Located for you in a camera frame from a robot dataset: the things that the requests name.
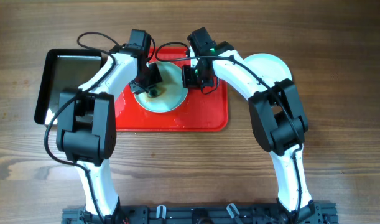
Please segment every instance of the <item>red tray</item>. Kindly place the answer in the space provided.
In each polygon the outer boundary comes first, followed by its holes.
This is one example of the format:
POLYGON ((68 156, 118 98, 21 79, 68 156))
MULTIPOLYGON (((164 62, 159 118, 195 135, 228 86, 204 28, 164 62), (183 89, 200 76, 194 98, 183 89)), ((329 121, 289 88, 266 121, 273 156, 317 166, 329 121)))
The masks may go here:
MULTIPOLYGON (((185 51, 186 48, 166 47, 158 56, 162 59, 182 58, 185 51)), ((181 68, 190 61, 173 63, 181 68)), ((184 102, 167 113, 145 110, 126 86, 115 102, 115 115, 117 131, 220 131, 228 122, 227 83, 220 80, 219 88, 209 95, 190 89, 184 102)))

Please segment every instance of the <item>wooden floor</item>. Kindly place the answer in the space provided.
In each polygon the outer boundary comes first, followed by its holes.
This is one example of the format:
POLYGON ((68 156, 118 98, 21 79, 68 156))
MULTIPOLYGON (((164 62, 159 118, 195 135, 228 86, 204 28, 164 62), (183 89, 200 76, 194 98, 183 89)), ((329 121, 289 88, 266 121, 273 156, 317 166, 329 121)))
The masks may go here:
MULTIPOLYGON (((45 127, 33 120, 48 50, 78 48, 77 36, 90 30, 124 43, 132 28, 144 29, 160 45, 186 41, 202 26, 243 57, 268 52, 289 65, 310 125, 304 167, 313 199, 337 203, 340 223, 380 223, 380 1, 7 1, 0 4, 0 223, 59 223, 63 208, 85 203, 76 170, 46 155, 45 127)), ((111 166, 121 203, 274 202, 271 158, 232 88, 229 107, 218 133, 119 133, 111 166)))

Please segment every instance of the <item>white round plate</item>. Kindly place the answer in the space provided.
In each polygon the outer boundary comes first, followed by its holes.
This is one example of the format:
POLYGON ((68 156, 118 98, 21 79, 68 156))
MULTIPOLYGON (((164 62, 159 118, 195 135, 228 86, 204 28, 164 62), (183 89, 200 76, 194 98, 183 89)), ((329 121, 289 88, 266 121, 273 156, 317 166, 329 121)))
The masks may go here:
POLYGON ((245 62, 254 67, 265 81, 276 82, 286 78, 292 80, 289 67, 279 57, 271 54, 259 53, 250 55, 245 62))
POLYGON ((183 87, 182 70, 170 62, 155 62, 162 82, 157 84, 160 95, 149 97, 147 93, 134 95, 136 101, 146 110, 165 113, 176 109, 187 97, 188 89, 183 87))

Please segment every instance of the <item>wooden surface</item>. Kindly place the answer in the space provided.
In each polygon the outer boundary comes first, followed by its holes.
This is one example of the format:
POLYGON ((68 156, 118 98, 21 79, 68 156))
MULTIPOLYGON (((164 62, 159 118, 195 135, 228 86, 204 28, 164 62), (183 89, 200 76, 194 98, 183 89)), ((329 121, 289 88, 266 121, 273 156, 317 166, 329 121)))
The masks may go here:
MULTIPOLYGON (((310 125, 313 199, 337 203, 340 223, 380 223, 380 1, 31 2, 0 4, 0 223, 59 223, 63 208, 85 202, 76 171, 48 158, 33 120, 48 50, 78 48, 90 30, 123 43, 144 29, 160 45, 202 26, 243 57, 269 52, 288 64, 310 125)), ((230 88, 229 105, 218 133, 119 133, 111 166, 121 203, 274 202, 248 104, 230 88)))

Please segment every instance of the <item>white plate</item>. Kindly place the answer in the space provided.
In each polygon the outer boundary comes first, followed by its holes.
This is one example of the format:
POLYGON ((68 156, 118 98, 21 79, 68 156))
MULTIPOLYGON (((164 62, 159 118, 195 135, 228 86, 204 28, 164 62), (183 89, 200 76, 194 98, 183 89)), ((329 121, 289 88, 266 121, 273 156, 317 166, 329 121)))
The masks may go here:
POLYGON ((255 68, 258 75, 269 83, 279 82, 286 78, 292 80, 289 67, 284 61, 274 55, 265 53, 254 54, 247 57, 245 62, 255 68))
POLYGON ((188 89, 183 87, 182 70, 170 62, 155 62, 158 66, 162 82, 157 84, 161 94, 149 97, 147 93, 134 95, 136 101, 146 110, 165 113, 176 109, 187 97, 188 89))

